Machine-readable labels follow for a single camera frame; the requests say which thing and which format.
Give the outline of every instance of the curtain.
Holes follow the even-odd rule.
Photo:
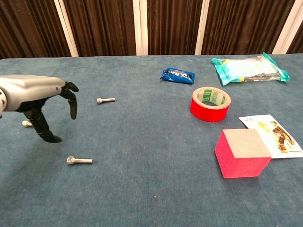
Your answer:
[[[0,0],[0,58],[67,57],[54,1]]]
[[[79,56],[136,55],[132,0],[64,0]]]
[[[201,54],[272,53],[294,0],[211,0]]]
[[[287,53],[303,53],[303,22],[290,44]]]
[[[147,0],[149,55],[195,54],[202,0]]]

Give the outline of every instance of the metal bolt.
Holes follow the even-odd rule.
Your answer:
[[[29,127],[32,127],[32,126],[33,126],[32,123],[31,123],[31,122],[28,122],[28,121],[23,121],[23,122],[22,122],[22,125],[23,125],[23,127],[25,127],[25,128],[29,128]]]
[[[75,156],[69,156],[67,158],[67,164],[73,165],[75,163],[93,164],[93,159],[92,158],[78,158]]]
[[[115,98],[97,98],[97,103],[108,103],[108,102],[114,102],[116,99]]]

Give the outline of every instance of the red tape roll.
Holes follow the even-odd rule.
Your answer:
[[[201,87],[193,92],[190,111],[198,119],[205,122],[219,122],[223,120],[231,104],[230,96],[215,87]],[[206,105],[210,102],[216,106]]]

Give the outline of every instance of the plastic bag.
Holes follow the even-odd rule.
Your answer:
[[[223,85],[231,82],[290,80],[287,72],[279,69],[277,63],[266,53],[239,60],[213,58],[212,64],[214,64]]]
[[[195,74],[189,71],[166,68],[163,70],[160,79],[170,82],[192,84],[195,80]]]

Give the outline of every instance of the silver robotic arm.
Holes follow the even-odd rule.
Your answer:
[[[30,120],[37,134],[46,142],[58,143],[62,140],[54,136],[42,113],[47,99],[60,95],[68,99],[71,118],[77,116],[77,100],[73,92],[78,88],[71,82],[57,77],[36,75],[0,76],[0,118],[2,112],[15,111],[24,113]]]

